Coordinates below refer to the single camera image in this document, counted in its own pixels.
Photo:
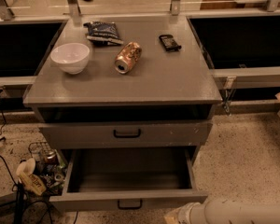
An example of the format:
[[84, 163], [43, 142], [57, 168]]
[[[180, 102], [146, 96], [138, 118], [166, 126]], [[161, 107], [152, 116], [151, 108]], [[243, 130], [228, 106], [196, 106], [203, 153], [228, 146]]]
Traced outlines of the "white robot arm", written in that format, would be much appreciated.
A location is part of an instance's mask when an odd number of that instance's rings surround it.
[[228, 199], [188, 203], [164, 216], [166, 224], [280, 224], [280, 204], [246, 204]]

